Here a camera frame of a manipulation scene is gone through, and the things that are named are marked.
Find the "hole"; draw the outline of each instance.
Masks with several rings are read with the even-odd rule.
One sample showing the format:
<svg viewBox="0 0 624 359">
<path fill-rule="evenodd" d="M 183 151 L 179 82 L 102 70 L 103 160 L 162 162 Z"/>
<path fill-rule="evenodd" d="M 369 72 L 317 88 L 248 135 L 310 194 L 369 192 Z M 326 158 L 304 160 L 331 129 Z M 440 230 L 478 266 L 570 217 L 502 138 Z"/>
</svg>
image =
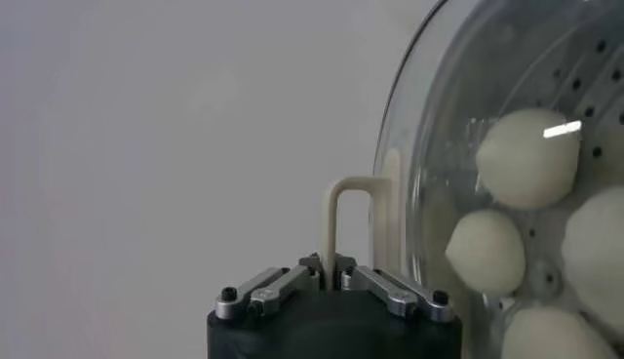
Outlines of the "hole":
<svg viewBox="0 0 624 359">
<path fill-rule="evenodd" d="M 592 116 L 594 116 L 594 106 L 588 106 L 587 108 L 585 108 L 585 117 Z"/>
<path fill-rule="evenodd" d="M 599 54 L 602 54 L 606 49 L 606 41 L 605 40 L 601 40 L 598 42 L 598 45 L 596 45 L 596 52 Z"/>
<path fill-rule="evenodd" d="M 599 158 L 603 155 L 603 149 L 600 148 L 599 146 L 594 147 L 594 149 L 592 150 L 592 156 L 594 156 L 594 158 Z"/>
<path fill-rule="evenodd" d="M 611 74 L 611 80 L 613 80 L 614 82 L 617 82 L 621 78 L 622 78 L 622 72 L 616 68 L 615 71 L 613 71 L 613 73 Z"/>
<path fill-rule="evenodd" d="M 572 82 L 572 90 L 576 91 L 581 87 L 581 80 L 580 79 L 574 79 L 574 81 Z"/>
</svg>

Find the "bolt head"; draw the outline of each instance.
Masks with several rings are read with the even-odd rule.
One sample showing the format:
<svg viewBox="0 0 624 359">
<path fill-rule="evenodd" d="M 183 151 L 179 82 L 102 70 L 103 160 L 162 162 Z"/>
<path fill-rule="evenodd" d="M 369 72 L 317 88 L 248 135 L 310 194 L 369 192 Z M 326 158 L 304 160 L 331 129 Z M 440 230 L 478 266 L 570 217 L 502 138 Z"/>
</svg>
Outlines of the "bolt head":
<svg viewBox="0 0 624 359">
<path fill-rule="evenodd" d="M 225 287 L 221 290 L 221 299 L 224 301 L 234 301 L 238 297 L 238 292 L 234 287 Z"/>
</svg>

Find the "steamer basket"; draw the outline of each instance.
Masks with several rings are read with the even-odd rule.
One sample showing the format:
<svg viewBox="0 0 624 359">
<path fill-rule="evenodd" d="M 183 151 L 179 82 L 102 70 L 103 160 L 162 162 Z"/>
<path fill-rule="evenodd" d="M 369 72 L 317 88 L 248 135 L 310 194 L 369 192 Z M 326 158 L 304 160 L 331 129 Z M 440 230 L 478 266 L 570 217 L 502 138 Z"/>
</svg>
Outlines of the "steamer basket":
<svg viewBox="0 0 624 359">
<path fill-rule="evenodd" d="M 409 46 L 386 108 L 374 172 L 380 174 L 388 151 L 399 151 L 406 168 L 401 256 L 410 276 L 451 293 L 466 326 L 466 358 L 498 358 L 511 314 L 536 304 L 579 312 L 618 342 L 566 282 L 560 246 L 580 204 L 624 183 L 623 37 L 624 1 L 448 0 L 433 9 Z M 514 211 L 481 185 L 475 154 L 498 118 L 528 107 L 582 122 L 579 170 L 563 201 Z M 444 256 L 459 218 L 485 208 L 509 215 L 525 243 L 525 282 L 506 298 L 468 290 Z"/>
</svg>

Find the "clear plastic container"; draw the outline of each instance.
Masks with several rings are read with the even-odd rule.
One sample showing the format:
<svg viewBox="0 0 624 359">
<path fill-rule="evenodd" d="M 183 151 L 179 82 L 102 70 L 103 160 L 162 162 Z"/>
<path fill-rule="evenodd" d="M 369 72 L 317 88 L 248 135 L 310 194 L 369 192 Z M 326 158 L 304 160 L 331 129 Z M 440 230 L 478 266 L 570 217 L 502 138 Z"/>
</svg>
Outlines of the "clear plastic container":
<svg viewBox="0 0 624 359">
<path fill-rule="evenodd" d="M 580 312 L 617 341 L 566 281 L 561 243 L 574 211 L 600 190 L 624 184 L 623 37 L 622 1 L 461 0 L 441 1 L 409 45 L 374 172 L 380 174 L 388 151 L 401 154 L 401 256 L 410 276 L 454 298 L 466 326 L 466 357 L 497 358 L 510 315 L 537 304 Z M 517 210 L 492 197 L 475 156 L 502 116 L 536 107 L 582 124 L 578 171 L 563 200 Z M 487 208 L 512 219 L 526 251 L 523 285 L 500 298 L 466 288 L 445 258 L 458 220 Z"/>
</svg>

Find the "black screw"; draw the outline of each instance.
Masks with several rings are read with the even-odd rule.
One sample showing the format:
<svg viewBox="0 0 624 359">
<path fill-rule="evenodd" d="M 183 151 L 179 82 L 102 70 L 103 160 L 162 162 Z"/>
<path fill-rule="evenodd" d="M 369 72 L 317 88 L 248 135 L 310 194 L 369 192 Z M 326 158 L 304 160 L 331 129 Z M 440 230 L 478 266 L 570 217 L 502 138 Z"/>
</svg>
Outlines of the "black screw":
<svg viewBox="0 0 624 359">
<path fill-rule="evenodd" d="M 594 147 L 594 149 L 592 150 L 592 156 L 594 156 L 594 158 L 599 158 L 603 155 L 603 149 L 600 148 L 599 146 Z"/>
<path fill-rule="evenodd" d="M 433 302 L 437 305 L 447 305 L 449 304 L 449 295 L 444 291 L 434 291 Z"/>
<path fill-rule="evenodd" d="M 598 42 L 598 45 L 596 46 L 596 52 L 601 54 L 605 51 L 606 49 L 606 41 L 605 40 L 601 40 Z"/>
<path fill-rule="evenodd" d="M 234 287 L 225 287 L 221 290 L 221 299 L 225 301 L 234 301 L 238 297 L 238 293 L 236 292 L 236 288 Z"/>
<path fill-rule="evenodd" d="M 589 106 L 585 108 L 585 117 L 592 117 L 592 116 L 594 116 L 594 106 Z"/>
<path fill-rule="evenodd" d="M 578 90 L 580 87 L 581 87 L 581 80 L 579 80 L 579 79 L 575 79 L 575 80 L 572 82 L 572 90 L 576 91 L 576 90 Z"/>
</svg>

